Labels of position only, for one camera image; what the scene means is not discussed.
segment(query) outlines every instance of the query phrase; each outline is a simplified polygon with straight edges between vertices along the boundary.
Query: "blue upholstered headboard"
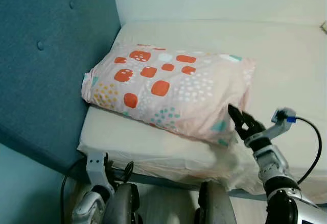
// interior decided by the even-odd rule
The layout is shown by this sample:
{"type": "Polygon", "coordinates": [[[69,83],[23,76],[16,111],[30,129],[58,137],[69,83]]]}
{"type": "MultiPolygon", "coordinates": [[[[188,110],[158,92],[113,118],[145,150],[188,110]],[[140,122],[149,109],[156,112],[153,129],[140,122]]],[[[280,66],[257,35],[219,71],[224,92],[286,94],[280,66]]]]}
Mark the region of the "blue upholstered headboard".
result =
{"type": "Polygon", "coordinates": [[[65,172],[80,157],[83,74],[119,29],[115,0],[0,0],[0,143],[65,172]]]}

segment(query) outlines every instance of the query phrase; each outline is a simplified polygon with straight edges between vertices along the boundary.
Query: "metal bracket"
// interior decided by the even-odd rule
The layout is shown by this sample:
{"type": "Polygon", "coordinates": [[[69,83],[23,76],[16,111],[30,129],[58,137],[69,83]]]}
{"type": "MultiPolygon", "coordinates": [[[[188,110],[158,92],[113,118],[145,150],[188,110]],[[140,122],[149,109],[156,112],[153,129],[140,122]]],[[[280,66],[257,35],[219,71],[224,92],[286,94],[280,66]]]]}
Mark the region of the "metal bracket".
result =
{"type": "Polygon", "coordinates": [[[286,119],[279,119],[278,113],[283,113],[287,117],[293,117],[296,115],[295,111],[290,108],[277,109],[271,119],[271,122],[275,123],[275,125],[266,129],[265,131],[256,133],[256,134],[248,137],[244,141],[244,144],[246,147],[250,147],[250,144],[259,138],[266,137],[269,140],[272,140],[276,136],[279,136],[280,134],[282,134],[290,129],[292,123],[288,122],[286,119]]]}
{"type": "Polygon", "coordinates": [[[86,171],[92,186],[103,186],[114,196],[114,188],[108,182],[105,165],[108,162],[108,155],[105,152],[90,152],[87,154],[86,171]]]}
{"type": "Polygon", "coordinates": [[[270,178],[275,176],[288,177],[294,180],[289,172],[289,166],[285,157],[275,145],[266,146],[253,153],[260,171],[259,179],[265,184],[270,178]]]}

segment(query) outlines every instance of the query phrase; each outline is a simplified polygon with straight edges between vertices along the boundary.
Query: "mattress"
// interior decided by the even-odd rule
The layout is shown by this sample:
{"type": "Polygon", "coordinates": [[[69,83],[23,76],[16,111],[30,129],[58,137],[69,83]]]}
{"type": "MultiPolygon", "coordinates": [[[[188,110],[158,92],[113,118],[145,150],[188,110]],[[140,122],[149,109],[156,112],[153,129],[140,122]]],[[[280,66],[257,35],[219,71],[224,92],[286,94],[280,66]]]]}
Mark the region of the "mattress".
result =
{"type": "MultiPolygon", "coordinates": [[[[115,43],[196,48],[254,58],[257,68],[247,111],[269,127],[276,108],[290,107],[317,125],[323,152],[301,188],[315,202],[327,202],[327,41],[318,27],[213,20],[136,22],[126,24],[115,43]]],[[[317,152],[314,131],[301,122],[272,142],[297,179],[317,152]]],[[[133,160],[135,173],[189,184],[216,179],[228,189],[264,193],[251,151],[241,141],[222,148],[188,140],[94,106],[88,109],[78,150],[107,151],[118,168],[133,160]]]]}

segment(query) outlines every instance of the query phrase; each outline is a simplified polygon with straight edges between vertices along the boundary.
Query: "pillow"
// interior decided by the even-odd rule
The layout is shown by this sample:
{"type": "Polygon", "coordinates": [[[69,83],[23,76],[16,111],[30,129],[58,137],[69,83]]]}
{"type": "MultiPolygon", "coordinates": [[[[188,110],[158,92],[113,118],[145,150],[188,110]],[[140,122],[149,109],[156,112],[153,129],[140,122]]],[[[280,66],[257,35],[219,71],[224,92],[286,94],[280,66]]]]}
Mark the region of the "pillow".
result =
{"type": "Polygon", "coordinates": [[[120,44],[85,74],[82,97],[152,126],[228,146],[235,137],[227,106],[245,108],[253,71],[252,60],[235,55],[120,44]]]}

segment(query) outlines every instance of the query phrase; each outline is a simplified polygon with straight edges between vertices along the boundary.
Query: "red square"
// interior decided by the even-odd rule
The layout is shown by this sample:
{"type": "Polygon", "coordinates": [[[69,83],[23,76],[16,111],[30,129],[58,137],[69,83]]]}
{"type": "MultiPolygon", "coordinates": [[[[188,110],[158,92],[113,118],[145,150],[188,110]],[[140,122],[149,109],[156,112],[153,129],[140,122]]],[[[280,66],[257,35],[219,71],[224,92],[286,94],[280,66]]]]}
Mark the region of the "red square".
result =
{"type": "Polygon", "coordinates": [[[151,92],[154,95],[165,96],[169,90],[169,83],[159,80],[152,86],[151,92]]]}
{"type": "Polygon", "coordinates": [[[155,76],[156,72],[157,72],[157,69],[154,67],[145,67],[145,68],[143,68],[141,75],[143,77],[152,78],[155,76]]]}
{"type": "Polygon", "coordinates": [[[190,56],[185,56],[185,55],[178,55],[176,57],[176,60],[179,62],[190,62],[194,63],[196,61],[196,57],[190,57],[190,56]]]}
{"type": "Polygon", "coordinates": [[[125,63],[126,62],[126,58],[125,57],[116,57],[116,59],[114,60],[115,63],[125,63]]]}
{"type": "Polygon", "coordinates": [[[147,62],[151,57],[151,53],[142,52],[142,51],[133,51],[131,52],[131,54],[129,54],[129,57],[138,60],[140,62],[147,62]]]}
{"type": "Polygon", "coordinates": [[[135,108],[137,105],[137,96],[132,93],[126,93],[124,95],[124,103],[127,107],[135,108]]]}
{"type": "Polygon", "coordinates": [[[195,73],[196,68],[190,67],[190,66],[185,66],[182,68],[182,72],[186,74],[193,74],[195,73]]]}
{"type": "Polygon", "coordinates": [[[172,71],[172,70],[174,70],[174,67],[175,66],[173,64],[166,63],[161,68],[162,68],[162,70],[165,70],[165,71],[172,71]]]}
{"type": "Polygon", "coordinates": [[[126,82],[129,81],[129,79],[133,76],[133,71],[130,69],[121,69],[119,70],[116,75],[114,76],[114,79],[119,82],[126,82]]]}

